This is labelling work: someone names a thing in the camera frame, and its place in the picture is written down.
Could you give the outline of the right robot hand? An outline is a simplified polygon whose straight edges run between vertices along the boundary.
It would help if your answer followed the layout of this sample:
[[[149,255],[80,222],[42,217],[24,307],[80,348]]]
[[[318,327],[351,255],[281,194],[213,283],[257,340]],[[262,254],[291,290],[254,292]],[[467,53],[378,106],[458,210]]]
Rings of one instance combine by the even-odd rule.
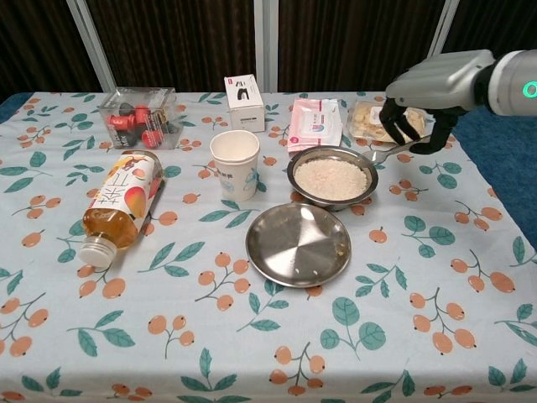
[[[387,134],[400,146],[404,136],[413,140],[413,154],[440,151],[458,118],[481,101],[475,81],[489,72],[495,59],[490,50],[467,50],[434,55],[410,67],[385,90],[386,101],[379,119]],[[435,119],[430,139],[424,142],[404,113],[409,108],[426,111]]]

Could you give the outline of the metal spoon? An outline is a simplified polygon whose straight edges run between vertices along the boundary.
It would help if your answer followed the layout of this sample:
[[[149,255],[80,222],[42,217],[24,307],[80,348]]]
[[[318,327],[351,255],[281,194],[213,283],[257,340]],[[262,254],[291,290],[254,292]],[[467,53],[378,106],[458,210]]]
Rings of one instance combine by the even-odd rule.
[[[420,140],[414,140],[411,142],[408,142],[404,145],[397,145],[391,149],[388,150],[369,150],[362,155],[370,160],[374,165],[383,163],[390,155],[397,154],[399,152],[406,151],[410,149],[412,145],[415,144],[421,144],[421,143],[428,143],[431,135],[424,136]]]

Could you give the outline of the white rice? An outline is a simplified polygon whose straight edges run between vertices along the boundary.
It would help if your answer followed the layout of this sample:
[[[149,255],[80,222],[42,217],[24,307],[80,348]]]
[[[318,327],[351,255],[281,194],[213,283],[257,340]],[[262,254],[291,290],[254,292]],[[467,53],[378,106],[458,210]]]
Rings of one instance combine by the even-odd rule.
[[[356,198],[368,188],[366,174],[340,160],[310,160],[296,169],[294,178],[302,190],[330,201]]]

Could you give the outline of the stainless steel bowl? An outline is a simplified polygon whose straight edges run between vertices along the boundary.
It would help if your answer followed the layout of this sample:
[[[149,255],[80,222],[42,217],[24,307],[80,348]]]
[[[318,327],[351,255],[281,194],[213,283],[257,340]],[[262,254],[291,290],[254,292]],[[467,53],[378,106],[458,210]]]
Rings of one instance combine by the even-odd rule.
[[[378,184],[378,173],[370,160],[336,146],[315,146],[298,152],[288,164],[287,176],[303,197],[332,211],[368,198]]]

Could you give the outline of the stainless steel plate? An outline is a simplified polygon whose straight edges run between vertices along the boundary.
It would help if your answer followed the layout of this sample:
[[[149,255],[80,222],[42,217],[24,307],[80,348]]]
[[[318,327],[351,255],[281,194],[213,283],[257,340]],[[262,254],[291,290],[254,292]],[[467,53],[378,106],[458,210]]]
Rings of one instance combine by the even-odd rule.
[[[331,212],[291,202],[262,212],[248,228],[250,262],[266,279],[292,288],[310,288],[334,279],[347,267],[352,242]]]

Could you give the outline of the white paper cup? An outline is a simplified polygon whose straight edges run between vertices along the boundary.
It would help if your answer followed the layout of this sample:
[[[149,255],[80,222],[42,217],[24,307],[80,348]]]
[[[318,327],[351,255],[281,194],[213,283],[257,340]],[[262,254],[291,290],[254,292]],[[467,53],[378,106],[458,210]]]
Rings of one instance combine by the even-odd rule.
[[[247,130],[217,134],[210,151],[222,187],[222,195],[233,202],[251,199],[258,186],[258,137]]]

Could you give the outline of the clear bag of snacks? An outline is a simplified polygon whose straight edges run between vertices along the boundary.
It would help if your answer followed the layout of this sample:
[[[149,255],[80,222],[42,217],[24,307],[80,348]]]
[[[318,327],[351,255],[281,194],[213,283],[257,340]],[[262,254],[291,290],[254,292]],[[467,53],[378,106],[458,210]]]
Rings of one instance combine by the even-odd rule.
[[[347,115],[347,131],[355,139],[375,140],[383,143],[395,141],[389,136],[381,124],[379,114],[383,103],[379,97],[374,101],[357,100]],[[409,108],[404,112],[408,123],[414,128],[417,134],[424,138],[426,136],[426,116],[425,112],[415,108]]]

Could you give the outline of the pink wet wipes pack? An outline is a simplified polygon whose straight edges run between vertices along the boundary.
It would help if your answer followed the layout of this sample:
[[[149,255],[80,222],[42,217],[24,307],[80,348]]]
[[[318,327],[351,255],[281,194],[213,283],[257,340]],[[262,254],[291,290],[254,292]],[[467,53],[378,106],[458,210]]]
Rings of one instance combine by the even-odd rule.
[[[287,150],[296,153],[320,145],[339,146],[342,121],[336,99],[295,99]]]

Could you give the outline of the small white carton box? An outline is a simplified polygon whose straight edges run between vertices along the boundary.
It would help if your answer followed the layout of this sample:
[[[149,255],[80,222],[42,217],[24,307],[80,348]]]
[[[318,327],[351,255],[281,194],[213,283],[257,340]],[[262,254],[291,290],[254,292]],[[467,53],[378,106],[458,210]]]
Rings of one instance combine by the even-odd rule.
[[[224,78],[233,129],[253,133],[265,130],[264,103],[253,74]]]

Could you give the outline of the dark brown curtain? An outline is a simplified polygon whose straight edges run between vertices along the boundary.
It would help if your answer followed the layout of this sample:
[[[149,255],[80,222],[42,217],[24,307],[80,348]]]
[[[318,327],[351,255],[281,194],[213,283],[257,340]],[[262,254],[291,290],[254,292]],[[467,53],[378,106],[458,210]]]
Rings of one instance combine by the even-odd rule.
[[[268,0],[278,89],[382,91],[422,61],[445,0]],[[218,91],[256,69],[253,0],[86,0],[115,81]],[[460,0],[444,51],[537,48],[537,0]],[[0,101],[100,90],[66,0],[0,0]]]

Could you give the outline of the clear plastic box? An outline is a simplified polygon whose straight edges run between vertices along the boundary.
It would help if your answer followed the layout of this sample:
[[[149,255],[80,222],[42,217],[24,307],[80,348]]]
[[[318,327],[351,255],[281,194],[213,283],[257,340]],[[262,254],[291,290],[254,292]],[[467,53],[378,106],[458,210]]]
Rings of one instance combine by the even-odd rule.
[[[116,149],[173,149],[185,127],[175,101],[169,87],[118,87],[98,112]]]

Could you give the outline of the floral print tablecloth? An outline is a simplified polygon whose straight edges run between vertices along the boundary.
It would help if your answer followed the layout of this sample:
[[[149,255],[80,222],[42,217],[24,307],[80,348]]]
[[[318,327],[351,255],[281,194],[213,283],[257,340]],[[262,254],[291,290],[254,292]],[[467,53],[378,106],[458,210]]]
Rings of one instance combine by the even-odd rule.
[[[180,94],[164,192],[103,269],[79,252],[119,156],[102,95],[37,92],[0,120],[0,403],[537,403],[537,241],[456,137],[390,158],[338,213],[352,257],[330,283],[255,270],[249,226],[300,198],[294,100],[264,96],[258,191],[228,201],[209,150],[227,99]]]

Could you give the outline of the peach tea bottle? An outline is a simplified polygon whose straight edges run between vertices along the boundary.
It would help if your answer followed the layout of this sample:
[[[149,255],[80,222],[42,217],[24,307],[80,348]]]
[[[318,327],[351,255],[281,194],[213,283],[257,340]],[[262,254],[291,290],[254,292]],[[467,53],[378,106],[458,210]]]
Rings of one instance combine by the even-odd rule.
[[[107,267],[118,251],[135,242],[163,177],[156,154],[147,150],[120,154],[83,215],[86,238],[79,251],[82,261]]]

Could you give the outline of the silver metal frame post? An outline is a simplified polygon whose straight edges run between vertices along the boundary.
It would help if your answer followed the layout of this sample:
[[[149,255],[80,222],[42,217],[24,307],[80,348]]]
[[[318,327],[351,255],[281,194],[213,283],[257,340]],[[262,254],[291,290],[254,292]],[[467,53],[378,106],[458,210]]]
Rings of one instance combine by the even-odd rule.
[[[102,90],[111,92],[116,81],[86,0],[65,1]]]
[[[279,0],[253,0],[256,80],[263,92],[278,91]]]
[[[436,25],[433,39],[427,54],[427,59],[438,55],[444,48],[446,38],[450,32],[460,0],[444,0],[439,21]]]

